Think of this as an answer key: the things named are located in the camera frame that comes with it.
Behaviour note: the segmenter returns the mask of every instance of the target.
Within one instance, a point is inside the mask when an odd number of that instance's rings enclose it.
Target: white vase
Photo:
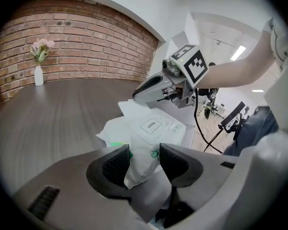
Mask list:
[[[35,67],[34,80],[36,86],[42,85],[44,83],[43,70],[40,66]]]

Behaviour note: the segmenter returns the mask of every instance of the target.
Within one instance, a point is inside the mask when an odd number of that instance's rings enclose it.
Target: person's arm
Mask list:
[[[197,88],[226,88],[247,85],[258,80],[273,64],[271,34],[265,30],[253,51],[244,59],[210,66]]]

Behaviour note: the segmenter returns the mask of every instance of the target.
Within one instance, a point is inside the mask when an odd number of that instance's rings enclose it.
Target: dark wooden table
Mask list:
[[[0,110],[0,177],[7,192],[14,194],[59,160],[105,147],[96,134],[107,121],[122,116],[118,102],[130,99],[138,85],[129,80],[74,79],[21,89]],[[178,109],[169,101],[149,106],[189,125],[183,145],[190,146],[192,107]],[[169,195],[170,183],[160,172],[133,190],[139,194],[133,207],[141,211],[145,205],[153,213]],[[149,220],[151,214],[144,218]]]

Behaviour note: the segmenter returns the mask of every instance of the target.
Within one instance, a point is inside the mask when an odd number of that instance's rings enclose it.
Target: blue jeans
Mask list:
[[[223,155],[239,156],[244,148],[255,146],[259,140],[278,131],[276,120],[268,106],[259,106],[243,123],[237,139],[229,145]]]

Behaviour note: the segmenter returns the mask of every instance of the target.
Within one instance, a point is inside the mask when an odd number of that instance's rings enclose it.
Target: floor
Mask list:
[[[210,141],[215,136],[215,134],[220,130],[217,125],[220,124],[223,119],[218,115],[215,116],[210,115],[209,119],[206,119],[204,116],[204,111],[201,111],[197,117],[197,120],[204,137],[206,138],[207,141]],[[194,150],[203,151],[207,143],[204,142],[196,124],[194,125],[195,125],[195,134],[191,148]],[[219,134],[219,136],[214,140],[212,145],[223,152],[225,148],[233,142],[233,137],[234,133],[228,134],[225,131],[222,131]],[[206,152],[213,154],[220,154],[219,152],[215,151],[212,147],[209,147],[206,150]]]

